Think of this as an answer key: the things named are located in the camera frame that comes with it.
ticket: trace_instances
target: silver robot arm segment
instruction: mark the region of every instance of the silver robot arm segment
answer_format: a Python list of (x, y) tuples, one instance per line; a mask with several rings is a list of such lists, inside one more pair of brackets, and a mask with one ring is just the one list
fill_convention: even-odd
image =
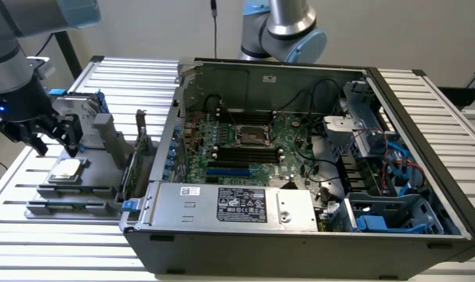
[(247, 0), (241, 59), (314, 63), (326, 46), (306, 0)]
[(56, 139), (75, 156), (83, 129), (76, 115), (54, 110), (16, 38), (80, 29), (99, 20), (96, 0), (0, 0), (0, 131), (40, 155), (48, 148), (39, 133)]

